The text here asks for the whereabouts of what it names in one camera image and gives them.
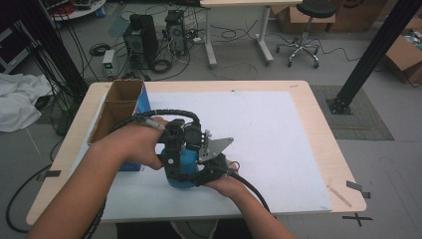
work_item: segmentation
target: white cloth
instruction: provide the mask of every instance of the white cloth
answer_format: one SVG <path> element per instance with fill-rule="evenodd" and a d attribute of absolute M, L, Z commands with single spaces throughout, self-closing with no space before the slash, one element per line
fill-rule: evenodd
<path fill-rule="evenodd" d="M 35 122 L 41 116 L 35 102 L 51 89 L 44 76 L 0 74 L 0 131 L 15 131 Z"/>

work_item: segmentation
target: person's right hand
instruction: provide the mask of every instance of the person's right hand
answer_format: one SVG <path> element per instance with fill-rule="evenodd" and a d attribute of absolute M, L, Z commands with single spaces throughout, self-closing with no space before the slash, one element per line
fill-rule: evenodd
<path fill-rule="evenodd" d="M 231 163 L 231 167 L 236 169 L 234 163 Z M 204 185 L 217 190 L 221 195 L 229 197 L 232 200 L 250 193 L 242 182 L 229 175 L 223 175 L 214 181 L 205 183 Z"/>

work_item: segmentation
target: human arm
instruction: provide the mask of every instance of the human arm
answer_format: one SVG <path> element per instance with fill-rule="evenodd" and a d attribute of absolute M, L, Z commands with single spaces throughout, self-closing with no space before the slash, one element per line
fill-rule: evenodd
<path fill-rule="evenodd" d="M 162 124 L 166 121 L 156 118 Z M 47 206 L 27 238 L 82 238 L 99 212 L 121 164 L 162 167 L 155 145 L 162 131 L 127 125 L 90 146 L 73 175 Z"/>
<path fill-rule="evenodd" d="M 214 188 L 236 204 L 253 238 L 295 238 L 281 222 L 264 208 L 245 185 L 235 178 L 223 175 L 219 179 L 208 182 L 205 185 Z"/>

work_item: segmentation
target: person's right arm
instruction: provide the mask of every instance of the person's right arm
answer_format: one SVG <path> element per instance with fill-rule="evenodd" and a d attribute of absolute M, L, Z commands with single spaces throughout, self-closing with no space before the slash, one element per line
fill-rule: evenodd
<path fill-rule="evenodd" d="M 252 236 L 258 238 L 295 238 L 295 236 L 278 221 L 254 195 L 231 176 L 208 182 L 206 186 L 216 189 L 223 196 L 229 197 L 242 213 Z"/>

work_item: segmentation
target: white power adapter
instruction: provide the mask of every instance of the white power adapter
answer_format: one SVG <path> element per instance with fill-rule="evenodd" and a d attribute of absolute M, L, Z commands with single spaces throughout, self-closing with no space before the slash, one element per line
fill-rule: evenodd
<path fill-rule="evenodd" d="M 116 77 L 117 69 L 115 68 L 114 50 L 105 51 L 105 57 L 103 58 L 103 70 L 105 75 L 109 78 Z"/>

